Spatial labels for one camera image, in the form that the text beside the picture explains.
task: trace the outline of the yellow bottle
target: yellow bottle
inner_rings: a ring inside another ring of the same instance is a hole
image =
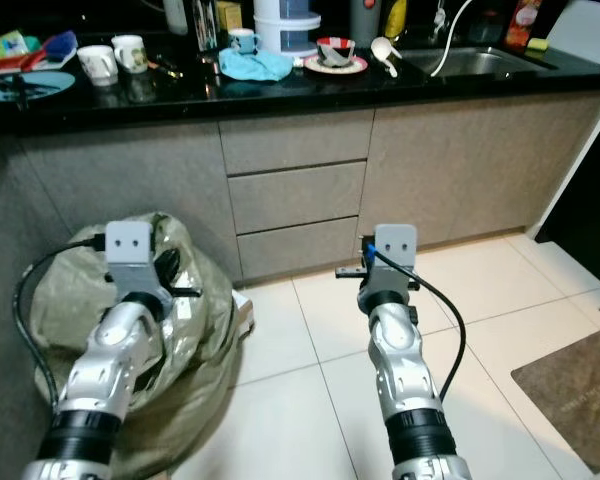
[[[407,0],[395,0],[388,11],[384,36],[393,41],[404,31],[407,21]]]

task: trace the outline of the towel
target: towel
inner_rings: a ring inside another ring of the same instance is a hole
[[[260,51],[256,55],[245,55],[233,48],[220,52],[220,71],[236,80],[278,81],[289,75],[293,59]]]

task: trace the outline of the plate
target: plate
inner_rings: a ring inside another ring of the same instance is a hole
[[[320,57],[318,55],[314,55],[313,57],[304,60],[305,68],[308,68],[313,72],[328,73],[330,75],[351,75],[360,73],[365,71],[368,66],[367,61],[364,58],[356,57],[355,55],[351,58],[351,65],[347,67],[325,67],[320,62]]]
[[[36,98],[48,97],[56,93],[60,93],[69,88],[75,82],[75,77],[65,72],[31,72],[21,74],[25,82],[35,83],[38,85],[49,85],[57,87],[57,89],[40,90],[27,94],[27,100],[35,100]],[[0,77],[0,80],[11,82],[12,75]],[[9,91],[3,92],[0,90],[0,102],[14,102],[18,100],[18,94]]]

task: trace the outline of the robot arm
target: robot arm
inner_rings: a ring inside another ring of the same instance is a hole
[[[336,270],[338,278],[363,278],[358,306],[369,317],[369,356],[395,464],[393,479],[471,480],[466,462],[456,455],[442,401],[422,358],[417,312],[408,293],[417,287],[374,258],[375,248],[412,270],[416,230],[378,225],[375,238],[365,245],[366,268]]]
[[[151,226],[144,222],[109,223],[105,242],[116,304],[73,365],[51,427],[23,480],[109,480],[111,453],[136,381],[162,358],[158,324],[173,305],[168,282],[179,257],[163,254],[154,265]]]

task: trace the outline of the floor mat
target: floor mat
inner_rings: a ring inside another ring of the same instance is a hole
[[[600,472],[600,331],[511,372],[592,472]]]

